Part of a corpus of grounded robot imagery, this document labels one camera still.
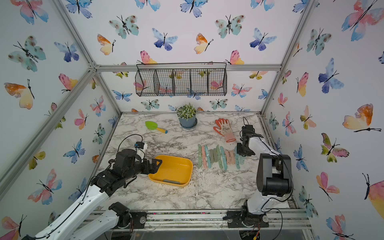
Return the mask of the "pink sheathed fruit knife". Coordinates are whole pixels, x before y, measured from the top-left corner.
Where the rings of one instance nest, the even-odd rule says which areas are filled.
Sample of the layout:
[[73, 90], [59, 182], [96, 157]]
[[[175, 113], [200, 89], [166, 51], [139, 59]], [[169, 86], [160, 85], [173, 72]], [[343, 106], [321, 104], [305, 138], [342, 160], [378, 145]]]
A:
[[205, 146], [202, 145], [202, 159], [203, 159], [203, 166], [204, 169], [208, 168], [207, 159], [206, 159], [206, 152], [205, 152]]

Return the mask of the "green sheathed fruit knife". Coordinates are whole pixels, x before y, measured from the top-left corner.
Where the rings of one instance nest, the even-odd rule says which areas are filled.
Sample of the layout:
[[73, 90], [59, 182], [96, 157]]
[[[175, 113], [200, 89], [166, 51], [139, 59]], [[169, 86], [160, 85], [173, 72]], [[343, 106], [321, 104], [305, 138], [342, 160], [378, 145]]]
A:
[[198, 168], [201, 168], [203, 165], [203, 156], [202, 156], [202, 146], [198, 144]]

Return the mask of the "yellow plastic storage tray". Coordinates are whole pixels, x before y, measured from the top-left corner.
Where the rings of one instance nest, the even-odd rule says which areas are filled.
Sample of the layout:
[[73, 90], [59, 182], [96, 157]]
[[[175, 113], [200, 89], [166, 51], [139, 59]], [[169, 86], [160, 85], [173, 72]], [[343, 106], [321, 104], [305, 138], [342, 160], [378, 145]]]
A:
[[[156, 174], [149, 175], [151, 181], [180, 188], [186, 187], [190, 183], [193, 173], [191, 160], [167, 155], [159, 155], [155, 159], [162, 160], [163, 163]], [[163, 180], [178, 181], [181, 185], [164, 183]]]

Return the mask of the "grey green folding knife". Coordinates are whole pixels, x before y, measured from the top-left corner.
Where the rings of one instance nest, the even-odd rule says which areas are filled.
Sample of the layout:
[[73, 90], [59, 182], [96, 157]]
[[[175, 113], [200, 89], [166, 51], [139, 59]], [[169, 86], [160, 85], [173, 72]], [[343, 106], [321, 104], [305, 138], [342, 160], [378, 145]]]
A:
[[181, 185], [180, 182], [178, 181], [171, 181], [171, 180], [163, 180], [164, 183], [170, 183], [170, 184], [176, 184], [176, 185]]

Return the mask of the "teal ceramic sheathed knife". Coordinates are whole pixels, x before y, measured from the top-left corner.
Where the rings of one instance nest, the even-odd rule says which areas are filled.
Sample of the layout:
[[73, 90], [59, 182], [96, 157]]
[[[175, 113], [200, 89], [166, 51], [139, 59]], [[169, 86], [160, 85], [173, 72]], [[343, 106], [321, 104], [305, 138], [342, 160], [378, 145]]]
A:
[[207, 163], [208, 168], [210, 169], [212, 167], [211, 158], [210, 158], [210, 151], [209, 151], [207, 146], [204, 146], [204, 150], [205, 150], [206, 163]]

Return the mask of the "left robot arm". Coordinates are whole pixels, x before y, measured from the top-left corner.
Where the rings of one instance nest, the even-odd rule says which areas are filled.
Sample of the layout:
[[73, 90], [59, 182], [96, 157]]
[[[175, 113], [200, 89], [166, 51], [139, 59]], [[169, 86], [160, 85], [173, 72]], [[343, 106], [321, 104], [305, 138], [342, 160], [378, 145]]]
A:
[[83, 194], [62, 215], [35, 236], [25, 240], [90, 240], [113, 228], [132, 230], [134, 218], [130, 209], [120, 202], [113, 203], [96, 220], [80, 227], [81, 223], [120, 188], [126, 188], [140, 174], [158, 172], [163, 161], [147, 160], [141, 149], [124, 149], [109, 160], [108, 167], [91, 178]]

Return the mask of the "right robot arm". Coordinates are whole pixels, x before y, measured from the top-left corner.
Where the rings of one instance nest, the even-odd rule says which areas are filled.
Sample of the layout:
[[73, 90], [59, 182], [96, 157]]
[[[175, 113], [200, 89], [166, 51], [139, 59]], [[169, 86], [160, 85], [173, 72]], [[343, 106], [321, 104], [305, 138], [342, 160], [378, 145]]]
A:
[[240, 157], [258, 156], [256, 173], [257, 190], [242, 206], [240, 219], [247, 227], [266, 227], [267, 209], [276, 202], [282, 203], [285, 195], [293, 193], [291, 158], [282, 155], [271, 147], [265, 138], [257, 134], [252, 125], [245, 124], [241, 131], [241, 143], [237, 144], [236, 153]]

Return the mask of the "sage green folding knife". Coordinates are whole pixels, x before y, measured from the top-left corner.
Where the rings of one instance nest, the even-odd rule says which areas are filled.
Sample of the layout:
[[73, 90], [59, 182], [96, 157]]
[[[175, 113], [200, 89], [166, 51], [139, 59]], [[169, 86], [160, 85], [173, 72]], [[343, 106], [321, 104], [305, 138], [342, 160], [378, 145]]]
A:
[[213, 149], [209, 150], [209, 156], [210, 156], [210, 162], [213, 165], [215, 163], [215, 158], [214, 158], [214, 152]]

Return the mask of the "red and pink glove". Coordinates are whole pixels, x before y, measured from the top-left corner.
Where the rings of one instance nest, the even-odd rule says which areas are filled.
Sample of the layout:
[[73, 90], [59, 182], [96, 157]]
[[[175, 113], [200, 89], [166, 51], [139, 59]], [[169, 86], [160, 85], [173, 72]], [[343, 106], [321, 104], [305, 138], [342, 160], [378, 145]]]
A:
[[228, 119], [215, 120], [214, 131], [225, 138], [226, 143], [232, 143], [236, 141], [236, 137], [231, 128], [230, 121]]

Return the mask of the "green toy garden trowel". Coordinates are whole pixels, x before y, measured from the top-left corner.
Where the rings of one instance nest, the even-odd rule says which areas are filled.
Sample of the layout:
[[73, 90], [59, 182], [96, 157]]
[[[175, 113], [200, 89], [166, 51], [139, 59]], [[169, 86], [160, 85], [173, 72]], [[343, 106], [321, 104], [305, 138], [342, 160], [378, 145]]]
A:
[[155, 122], [153, 122], [153, 121], [146, 121], [146, 122], [145, 122], [145, 125], [146, 125], [146, 127], [147, 127], [149, 130], [151, 130], [151, 131], [157, 130], [157, 131], [159, 131], [159, 132], [161, 132], [161, 133], [164, 133], [164, 134], [167, 134], [167, 133], [168, 133], [167, 130], [162, 129], [162, 128], [159, 128], [159, 127], [158, 127], [158, 124], [155, 123]]

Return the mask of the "potted green plant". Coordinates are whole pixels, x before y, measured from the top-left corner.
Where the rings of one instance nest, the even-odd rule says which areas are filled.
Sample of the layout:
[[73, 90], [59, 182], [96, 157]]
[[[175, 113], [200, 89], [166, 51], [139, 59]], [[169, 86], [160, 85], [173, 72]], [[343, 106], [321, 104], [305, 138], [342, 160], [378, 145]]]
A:
[[185, 129], [191, 129], [197, 124], [197, 110], [191, 104], [185, 104], [177, 109], [177, 116], [181, 126]]

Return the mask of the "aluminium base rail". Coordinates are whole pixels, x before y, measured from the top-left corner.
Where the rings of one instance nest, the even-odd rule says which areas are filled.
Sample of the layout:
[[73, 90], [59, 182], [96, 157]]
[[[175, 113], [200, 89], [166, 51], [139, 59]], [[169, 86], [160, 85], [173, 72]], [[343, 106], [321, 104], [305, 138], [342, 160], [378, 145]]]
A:
[[232, 210], [131, 210], [136, 231], [182, 230], [310, 230], [304, 210], [268, 210], [260, 220], [243, 223], [239, 209]]

